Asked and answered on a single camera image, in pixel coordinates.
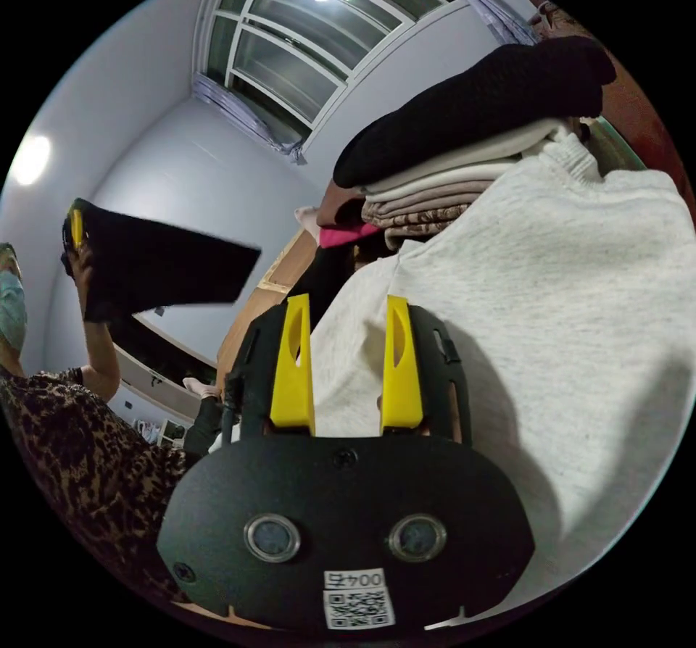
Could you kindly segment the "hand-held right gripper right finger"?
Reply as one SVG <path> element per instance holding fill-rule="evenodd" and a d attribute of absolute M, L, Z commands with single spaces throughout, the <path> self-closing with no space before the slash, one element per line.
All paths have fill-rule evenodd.
<path fill-rule="evenodd" d="M 380 413 L 382 432 L 412 431 L 423 421 L 410 308 L 401 296 L 387 296 Z"/>

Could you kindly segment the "person's left hand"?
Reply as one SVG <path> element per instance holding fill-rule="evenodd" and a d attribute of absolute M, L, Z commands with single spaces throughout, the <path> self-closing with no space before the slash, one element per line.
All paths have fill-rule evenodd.
<path fill-rule="evenodd" d="M 84 243 L 79 250 L 68 253 L 72 278 L 78 295 L 78 303 L 83 323 L 87 320 L 86 306 L 93 274 L 93 253 L 89 244 Z"/>

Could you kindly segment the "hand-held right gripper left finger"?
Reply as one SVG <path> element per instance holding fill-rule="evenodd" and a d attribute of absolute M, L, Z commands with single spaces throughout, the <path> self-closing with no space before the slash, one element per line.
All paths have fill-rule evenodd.
<path fill-rule="evenodd" d="M 274 428 L 315 435 L 315 408 L 310 350 L 310 298 L 292 296 L 278 345 L 270 421 Z"/>

